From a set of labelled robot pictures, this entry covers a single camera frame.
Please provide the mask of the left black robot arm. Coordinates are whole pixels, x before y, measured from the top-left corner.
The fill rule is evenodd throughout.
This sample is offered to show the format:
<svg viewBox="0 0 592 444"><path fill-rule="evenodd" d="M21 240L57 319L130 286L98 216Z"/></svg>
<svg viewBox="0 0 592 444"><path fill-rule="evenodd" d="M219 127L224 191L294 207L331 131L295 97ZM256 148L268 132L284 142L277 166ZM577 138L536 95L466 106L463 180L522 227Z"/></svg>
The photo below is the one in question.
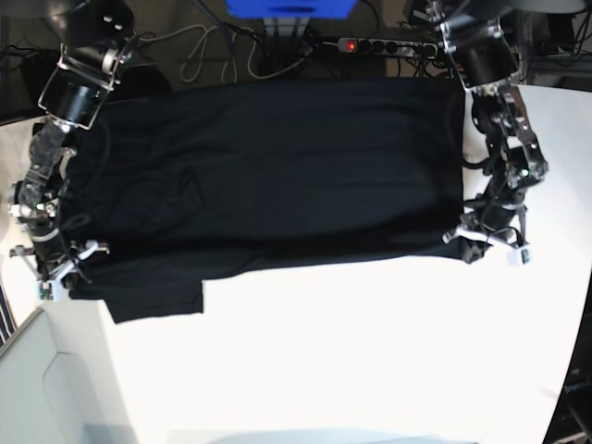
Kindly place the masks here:
<svg viewBox="0 0 592 444"><path fill-rule="evenodd" d="M487 146L484 160L463 163L488 177L487 187L465 201L458 225L442 237L446 244L458 242L467 264L491 247L504 249L511 265L532 262L525 196L549 171L516 83L518 62L500 25L510 11L502 1L491 6L429 1L425 6L431 31L439 36L442 52L472 96L471 117Z"/></svg>

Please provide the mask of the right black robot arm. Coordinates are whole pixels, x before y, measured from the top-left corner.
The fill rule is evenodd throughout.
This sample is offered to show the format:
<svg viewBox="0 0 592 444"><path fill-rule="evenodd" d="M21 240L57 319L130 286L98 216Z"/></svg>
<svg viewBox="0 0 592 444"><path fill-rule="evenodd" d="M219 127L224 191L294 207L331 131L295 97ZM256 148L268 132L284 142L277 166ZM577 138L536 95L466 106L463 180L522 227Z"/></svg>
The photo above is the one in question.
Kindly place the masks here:
<svg viewBox="0 0 592 444"><path fill-rule="evenodd" d="M67 167L77 151L66 146L75 130L89 130L120 82L137 36L134 16L123 1L4 1L11 18L43 18L60 40L60 56L45 83L38 106L46 114L32 136L30 167L13 184L9 212L25 230L31 247L15 246L35 276L41 301L60 297L63 279L99 251L96 240L68 243L60 204L68 187Z"/></svg>

